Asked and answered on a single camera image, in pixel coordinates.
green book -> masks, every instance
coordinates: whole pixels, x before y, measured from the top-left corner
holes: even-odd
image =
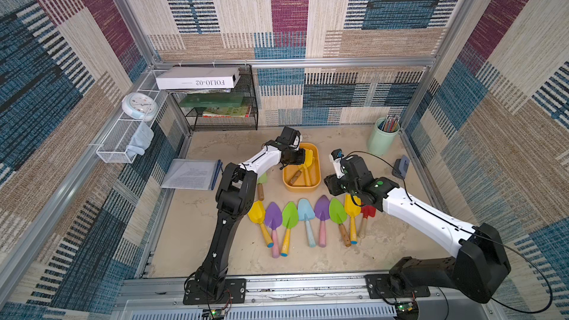
[[[240,107],[243,93],[189,94],[179,103],[182,108],[231,108]]]
[[[249,117],[251,107],[235,108],[207,108],[203,112],[204,117]]]

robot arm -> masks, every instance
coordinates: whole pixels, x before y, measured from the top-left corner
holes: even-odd
[[[251,209],[257,179],[278,163],[283,167],[304,163],[304,149],[299,148],[301,141],[300,132],[284,127],[276,140],[267,141],[251,159],[225,167],[216,193],[217,224],[210,250],[196,270],[194,280],[184,285],[185,305],[203,296],[211,301],[222,296],[231,244],[239,222]]]
[[[421,286],[446,287],[459,289],[480,303],[490,300],[511,270],[496,229],[460,221],[408,194],[394,181],[374,178],[360,156],[345,157],[338,149],[331,153],[330,160],[336,174],[327,176],[324,183],[331,195],[358,196],[364,205],[423,232],[451,255],[434,260],[404,257],[389,272],[393,293]]]

wire mesh shelf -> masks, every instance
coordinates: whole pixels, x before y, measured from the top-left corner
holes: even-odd
[[[137,154],[129,157],[127,154],[127,146],[130,144],[132,136],[138,129],[140,124],[146,124],[152,127],[154,121],[161,115],[161,109],[168,97],[166,91],[161,91],[156,85],[156,77],[165,71],[153,70],[146,74],[144,80],[137,92],[150,96],[156,103],[156,114],[149,121],[146,119],[146,114],[142,119],[134,119],[124,112],[114,122],[113,127],[103,139],[101,145],[97,148],[97,155],[103,160],[104,163],[133,163]]]
[[[239,81],[232,93],[242,93],[242,106],[249,106],[249,116],[247,117],[206,117],[203,116],[205,107],[183,108],[186,119],[194,131],[233,131],[233,130],[256,130],[259,122],[259,112],[257,107],[257,94],[252,78],[252,69],[249,65],[239,66]],[[180,102],[186,95],[176,94],[176,101]]]

pink handle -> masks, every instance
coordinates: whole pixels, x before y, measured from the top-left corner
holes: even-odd
[[[326,221],[320,221],[320,235],[318,236],[318,246],[326,247]]]
[[[279,258],[281,253],[279,252],[279,238],[276,236],[276,230],[273,230],[273,246],[271,247],[271,252],[273,253],[273,258]]]

trowel handle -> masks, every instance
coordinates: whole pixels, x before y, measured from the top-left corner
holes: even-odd
[[[350,217],[350,242],[352,245],[357,244],[357,235],[356,235],[356,218]]]
[[[265,224],[260,223],[259,226],[260,226],[260,231],[263,233],[263,238],[265,239],[267,247],[271,248],[273,246],[273,240],[271,239],[271,236],[268,234]]]
[[[257,196],[259,197],[258,199],[260,201],[265,200],[265,193],[263,193],[263,184],[261,183],[257,184]]]
[[[367,226],[367,218],[364,217],[363,219],[361,219],[361,226],[359,227],[359,238],[364,239],[365,238],[365,228]]]
[[[348,231],[346,231],[344,224],[340,224],[340,233],[342,234],[342,239],[346,247],[350,247],[352,243],[350,242],[350,237],[348,236]]]
[[[306,236],[309,238],[309,246],[316,247],[317,243],[314,240],[314,234],[312,233],[312,227],[310,226],[310,221],[305,220],[304,225],[306,225]]]
[[[283,248],[281,249],[281,256],[286,257],[288,256],[288,244],[290,243],[290,229],[286,229],[286,233],[284,235],[283,241]]]
[[[296,171],[296,173],[293,175],[292,178],[290,178],[290,180],[288,181],[288,185],[293,185],[294,182],[296,182],[296,180],[298,179],[298,177],[300,177],[302,174],[302,169],[299,169]]]
[[[318,246],[326,247],[326,221],[320,221],[320,235],[318,236]]]
[[[279,258],[281,255],[279,253],[279,238],[276,235],[276,230],[273,230],[273,247],[271,248],[271,252],[273,253],[273,258]]]

